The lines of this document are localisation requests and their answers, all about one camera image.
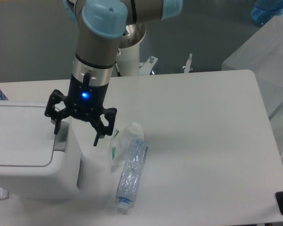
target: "white table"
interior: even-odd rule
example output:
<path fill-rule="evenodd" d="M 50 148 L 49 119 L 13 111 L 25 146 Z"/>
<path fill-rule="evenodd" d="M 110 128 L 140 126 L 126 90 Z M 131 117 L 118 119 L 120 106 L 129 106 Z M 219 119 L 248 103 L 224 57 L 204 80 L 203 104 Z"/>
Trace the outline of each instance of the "white table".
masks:
<path fill-rule="evenodd" d="M 47 101 L 69 81 L 0 84 L 10 100 Z M 135 206 L 117 213 L 122 167 L 108 166 L 109 137 L 75 121 L 85 155 L 82 193 L 72 201 L 0 201 L 0 226 L 225 226 L 283 221 L 275 193 L 283 166 L 250 71 L 112 78 L 104 103 L 116 128 L 144 127 L 149 151 Z"/>

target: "green label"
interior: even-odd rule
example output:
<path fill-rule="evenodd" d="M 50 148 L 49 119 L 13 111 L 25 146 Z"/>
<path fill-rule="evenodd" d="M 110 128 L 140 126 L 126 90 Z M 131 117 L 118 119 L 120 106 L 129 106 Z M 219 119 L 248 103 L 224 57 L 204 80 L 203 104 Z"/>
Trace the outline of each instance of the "green label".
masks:
<path fill-rule="evenodd" d="M 114 138 L 116 138 L 118 134 L 119 134 L 119 131 L 117 130 L 116 134 L 114 135 Z"/>
<path fill-rule="evenodd" d="M 113 148 L 112 148 L 112 159 L 114 159 L 114 157 L 115 157 L 115 151 L 116 151 L 116 148 L 113 147 Z"/>

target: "gray floor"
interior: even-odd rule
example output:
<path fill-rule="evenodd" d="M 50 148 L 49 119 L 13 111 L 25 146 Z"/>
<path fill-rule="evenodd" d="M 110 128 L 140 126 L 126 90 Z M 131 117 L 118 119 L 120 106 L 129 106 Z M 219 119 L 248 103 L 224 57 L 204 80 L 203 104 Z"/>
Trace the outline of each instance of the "gray floor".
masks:
<path fill-rule="evenodd" d="M 159 58 L 158 73 L 178 73 L 190 52 L 196 72 L 217 71 L 257 30 L 255 0 L 184 0 L 180 16 L 148 23 L 141 60 Z M 78 29 L 62 0 L 0 1 L 0 82 L 70 77 Z"/>

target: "light blue joint cap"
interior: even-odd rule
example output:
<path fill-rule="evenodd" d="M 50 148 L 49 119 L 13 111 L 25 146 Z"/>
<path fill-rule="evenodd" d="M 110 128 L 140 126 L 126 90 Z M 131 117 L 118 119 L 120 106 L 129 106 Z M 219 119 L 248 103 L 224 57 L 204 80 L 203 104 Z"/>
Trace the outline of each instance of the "light blue joint cap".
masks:
<path fill-rule="evenodd" d="M 119 0 L 87 0 L 82 17 L 86 26 L 104 38 L 118 38 L 126 30 L 127 6 Z"/>
<path fill-rule="evenodd" d="M 183 9 L 183 0 L 164 0 L 161 19 L 178 15 Z"/>
<path fill-rule="evenodd" d="M 70 17 L 70 19 L 72 21 L 76 21 L 76 17 L 75 17 L 75 14 L 72 12 L 72 10 L 70 9 L 69 5 L 68 5 L 68 2 L 67 0 L 63 0 L 63 3 L 64 3 L 64 6 L 65 6 L 65 9 Z"/>

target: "machine lid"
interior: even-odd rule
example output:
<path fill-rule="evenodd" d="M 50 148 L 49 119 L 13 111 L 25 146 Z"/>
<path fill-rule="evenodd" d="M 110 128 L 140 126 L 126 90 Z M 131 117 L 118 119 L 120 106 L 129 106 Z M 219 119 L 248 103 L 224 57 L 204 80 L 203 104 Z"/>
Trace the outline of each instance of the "machine lid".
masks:
<path fill-rule="evenodd" d="M 53 154 L 54 125 L 44 116 L 44 104 L 23 105 L 0 101 L 0 166 L 47 166 Z"/>

